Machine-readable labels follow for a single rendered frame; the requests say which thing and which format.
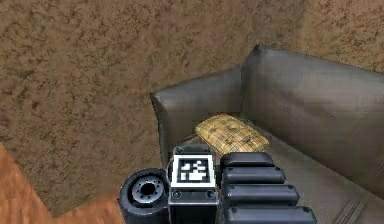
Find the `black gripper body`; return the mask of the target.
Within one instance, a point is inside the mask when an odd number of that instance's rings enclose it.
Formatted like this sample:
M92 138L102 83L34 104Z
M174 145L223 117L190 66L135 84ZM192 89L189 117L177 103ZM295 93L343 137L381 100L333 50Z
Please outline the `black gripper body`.
M166 172L146 168L132 174L117 199L125 224L169 224Z

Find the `grey sofa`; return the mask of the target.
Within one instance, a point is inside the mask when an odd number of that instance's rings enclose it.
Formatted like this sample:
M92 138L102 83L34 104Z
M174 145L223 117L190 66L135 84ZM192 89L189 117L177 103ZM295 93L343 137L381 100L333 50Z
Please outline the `grey sofa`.
M265 136L318 224L384 224L384 74L257 45L232 68L153 92L161 161L201 121Z

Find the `yellow checked cushion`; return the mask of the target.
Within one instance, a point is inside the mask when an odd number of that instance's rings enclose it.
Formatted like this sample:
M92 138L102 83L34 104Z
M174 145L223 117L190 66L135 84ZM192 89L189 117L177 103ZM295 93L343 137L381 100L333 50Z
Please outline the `yellow checked cushion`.
M210 117L195 128L195 133L221 155L230 152L263 152L269 145L256 129L228 114Z

